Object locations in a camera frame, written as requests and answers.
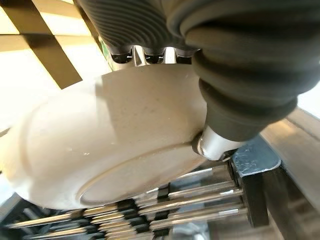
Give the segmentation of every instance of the stainless steel surface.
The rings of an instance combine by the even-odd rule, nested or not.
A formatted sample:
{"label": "stainless steel surface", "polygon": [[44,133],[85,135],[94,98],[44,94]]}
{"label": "stainless steel surface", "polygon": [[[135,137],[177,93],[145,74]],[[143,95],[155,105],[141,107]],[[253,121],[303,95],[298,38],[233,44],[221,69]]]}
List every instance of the stainless steel surface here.
{"label": "stainless steel surface", "polygon": [[70,212],[70,213],[57,215],[57,216],[50,216],[50,217],[39,218],[35,220],[30,220],[30,221],[12,223],[12,224],[6,225],[5,227],[9,229],[20,229],[20,228],[34,227],[34,226],[40,226],[40,225],[46,225],[46,224],[61,223],[65,221],[70,221],[72,217],[73,217],[73,214]]}
{"label": "stainless steel surface", "polygon": [[219,183],[210,184],[206,186],[199,186],[199,187],[194,187],[186,190],[170,192],[168,196],[170,199],[176,199],[176,198],[185,197],[188,195],[212,193],[212,192],[217,192],[224,189],[231,189],[234,187],[235,187],[235,183],[233,181],[225,181],[225,182],[219,182]]}
{"label": "stainless steel surface", "polygon": [[212,170],[213,170],[213,167],[206,168],[206,169],[199,170],[199,171],[192,171],[192,172],[189,172],[187,174],[179,176],[177,179],[183,179],[183,178],[188,178],[188,177],[192,177],[192,176],[195,176],[195,175],[201,175],[201,174],[204,174],[204,173],[209,173]]}
{"label": "stainless steel surface", "polygon": [[151,230],[159,230],[170,228],[174,225],[185,224],[190,222],[203,222],[203,221],[214,221],[219,219],[224,219],[227,217],[238,216],[247,214],[248,210],[246,208],[241,209],[231,209],[226,211],[205,213],[205,214],[191,214],[189,217],[173,218],[173,219],[164,219],[158,221],[152,221],[150,223]]}
{"label": "stainless steel surface", "polygon": [[261,136],[277,152],[288,175],[320,212],[320,184],[317,184],[320,176],[320,120],[302,111],[295,114],[300,120],[297,116],[289,116],[289,120],[297,124],[284,119],[269,125]]}
{"label": "stainless steel surface", "polygon": [[205,207],[197,210],[185,211],[185,212],[178,212],[178,213],[170,213],[168,215],[168,219],[181,219],[181,218],[189,218],[192,216],[202,215],[202,214],[211,214],[217,213],[220,211],[227,211],[233,209],[240,209],[243,208],[244,205],[242,203],[223,203],[218,204],[211,207]]}
{"label": "stainless steel surface", "polygon": [[241,196],[243,194],[242,189],[230,189],[222,192],[207,193],[203,195],[197,195],[192,197],[186,197],[182,199],[174,199],[166,202],[160,202],[152,206],[147,206],[139,211],[139,214],[152,214],[157,212],[162,212],[166,210],[177,209],[182,206],[191,205],[191,204],[200,204],[200,203],[209,203],[220,200],[225,200],[229,198],[234,198]]}
{"label": "stainless steel surface", "polygon": [[260,136],[240,147],[232,159],[240,177],[276,169],[281,163],[280,157]]}
{"label": "stainless steel surface", "polygon": [[83,216],[84,217],[92,217],[92,216],[103,215],[106,213],[112,213],[115,211],[117,211],[117,205],[116,204],[108,204],[106,206],[86,209],[83,212]]}
{"label": "stainless steel surface", "polygon": [[209,160],[219,160],[224,152],[241,147],[244,142],[231,141],[215,133],[208,125],[205,126],[197,144],[200,155]]}
{"label": "stainless steel surface", "polygon": [[57,239],[62,237],[71,237],[71,236],[78,236],[78,235],[85,235],[87,234],[87,230],[85,227],[78,227],[75,229],[64,230],[64,231],[56,231],[50,232],[45,234],[37,234],[33,236],[28,236],[28,240],[47,240],[47,239]]}

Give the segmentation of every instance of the metal rod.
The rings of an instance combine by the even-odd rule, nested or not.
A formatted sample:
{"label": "metal rod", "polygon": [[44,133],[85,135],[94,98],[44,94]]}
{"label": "metal rod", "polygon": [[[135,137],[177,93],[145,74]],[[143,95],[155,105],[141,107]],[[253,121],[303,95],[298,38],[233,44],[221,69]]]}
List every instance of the metal rod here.
{"label": "metal rod", "polygon": [[186,189],[186,190],[171,192],[171,193],[169,193],[168,196],[170,199],[176,199],[176,198],[183,197],[186,195],[206,194],[206,193],[218,192],[223,189],[230,189],[230,188],[234,188],[234,187],[235,187],[235,183],[233,181],[224,181],[224,182],[219,182],[216,184],[194,187],[194,188],[190,188],[190,189]]}
{"label": "metal rod", "polygon": [[203,195],[197,195],[192,197],[186,197],[182,199],[174,199],[170,201],[160,202],[152,206],[147,206],[139,211],[140,215],[153,214],[157,212],[162,212],[166,210],[177,209],[182,206],[190,204],[200,204],[220,201],[224,199],[234,198],[241,196],[243,194],[242,189],[230,189],[222,192],[207,193]]}
{"label": "metal rod", "polygon": [[135,229],[131,226],[131,225],[127,225],[127,226],[120,226],[120,227],[116,227],[116,228],[109,228],[107,230],[108,233],[116,233],[116,232],[121,232],[121,231],[125,231],[125,230],[131,230],[134,231]]}
{"label": "metal rod", "polygon": [[103,223],[107,223],[112,220],[119,220],[119,219],[124,219],[124,215],[121,213],[112,213],[112,214],[108,214],[103,217],[99,217],[97,219],[93,219],[91,221],[91,223],[92,224],[103,224]]}
{"label": "metal rod", "polygon": [[70,211],[65,214],[61,214],[57,216],[50,216],[50,217],[44,217],[44,218],[39,218],[35,220],[30,220],[30,221],[12,223],[12,224],[6,225],[5,227],[9,229],[20,229],[20,228],[34,227],[34,226],[40,226],[40,225],[55,224],[55,223],[70,221],[70,220],[79,218],[81,216],[93,217],[93,216],[105,215],[106,213],[110,214],[116,210],[117,210],[117,205],[111,204],[107,206],[86,209],[85,211],[74,210],[74,211]]}
{"label": "metal rod", "polygon": [[144,232],[139,234],[129,234],[129,235],[122,235],[122,236],[109,236],[106,237],[105,240],[126,240],[126,239],[139,239],[139,238],[147,238],[153,237],[153,232]]}
{"label": "metal rod", "polygon": [[105,232],[110,229],[117,229],[124,226],[130,226],[130,224],[126,221],[119,221],[119,222],[108,222],[108,223],[102,223],[98,230],[100,232]]}
{"label": "metal rod", "polygon": [[209,172],[212,172],[213,169],[214,169],[213,167],[210,167],[210,168],[199,170],[199,171],[192,171],[187,174],[181,175],[181,176],[177,177],[176,179],[180,180],[180,179],[188,178],[188,177],[195,176],[195,175],[209,173]]}
{"label": "metal rod", "polygon": [[83,212],[83,216],[84,217],[93,217],[93,216],[103,215],[106,213],[115,212],[115,211],[117,211],[117,209],[118,209],[117,205],[112,203],[112,204],[108,204],[106,206],[86,209]]}
{"label": "metal rod", "polygon": [[123,235],[136,235],[136,230],[132,229],[126,229],[126,230],[119,230],[115,232],[107,232],[104,236],[105,237],[116,237],[116,236],[123,236]]}
{"label": "metal rod", "polygon": [[[219,182],[219,183],[210,184],[206,186],[200,186],[200,187],[194,187],[194,188],[185,189],[181,191],[170,192],[168,196],[170,199],[177,199],[187,195],[218,192],[223,189],[231,189],[234,187],[235,187],[235,183],[233,181],[224,181],[224,182]],[[139,207],[146,207],[146,206],[154,205],[155,203],[157,203],[156,198],[136,201],[136,204]]]}
{"label": "metal rod", "polygon": [[35,220],[30,220],[30,221],[12,223],[12,224],[6,225],[5,227],[9,229],[20,229],[20,228],[26,228],[26,227],[39,226],[39,225],[61,223],[65,221],[70,221],[72,219],[73,219],[73,213],[69,212],[69,213],[65,213],[57,216],[49,216],[49,217],[39,218]]}
{"label": "metal rod", "polygon": [[215,206],[210,206],[206,208],[201,208],[197,210],[178,212],[178,213],[170,213],[167,219],[179,219],[179,218],[189,218],[192,216],[202,215],[202,214],[211,214],[217,213],[221,211],[227,211],[232,209],[240,209],[243,208],[243,203],[223,203]]}
{"label": "metal rod", "polygon": [[170,228],[174,225],[179,225],[179,224],[185,224],[190,222],[214,221],[214,220],[219,220],[227,217],[244,215],[247,213],[248,213],[247,208],[241,208],[241,209],[231,209],[226,211],[213,212],[209,214],[200,214],[196,216],[184,217],[181,219],[164,219],[164,220],[152,221],[150,223],[150,229],[154,231],[159,229]]}
{"label": "metal rod", "polygon": [[24,239],[26,240],[47,240],[47,239],[56,239],[62,237],[71,237],[71,236],[78,236],[78,235],[85,235],[87,234],[87,229],[85,227],[78,227],[75,229],[65,230],[65,231],[55,231],[49,232],[45,234],[36,234],[31,236],[25,236]]}

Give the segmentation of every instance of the white plate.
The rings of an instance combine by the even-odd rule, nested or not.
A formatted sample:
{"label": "white plate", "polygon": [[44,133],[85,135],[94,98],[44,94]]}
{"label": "white plate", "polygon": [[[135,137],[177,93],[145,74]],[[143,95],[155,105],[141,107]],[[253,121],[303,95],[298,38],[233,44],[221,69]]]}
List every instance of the white plate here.
{"label": "white plate", "polygon": [[24,199],[52,209],[100,206],[201,163],[190,142],[206,103],[191,66],[155,64],[79,82],[17,123],[2,170]]}

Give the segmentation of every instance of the metal bracket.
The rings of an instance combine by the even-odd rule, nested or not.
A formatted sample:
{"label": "metal bracket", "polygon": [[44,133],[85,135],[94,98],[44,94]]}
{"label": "metal bracket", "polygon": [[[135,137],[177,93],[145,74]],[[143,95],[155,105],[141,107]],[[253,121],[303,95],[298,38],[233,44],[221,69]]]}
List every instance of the metal bracket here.
{"label": "metal bracket", "polygon": [[232,159],[235,170],[241,178],[271,171],[281,164],[280,157],[261,136],[240,147]]}
{"label": "metal bracket", "polygon": [[257,136],[240,147],[232,156],[231,163],[235,180],[243,190],[243,202],[248,209],[248,220],[256,228],[269,224],[264,193],[264,172],[276,169],[280,157]]}

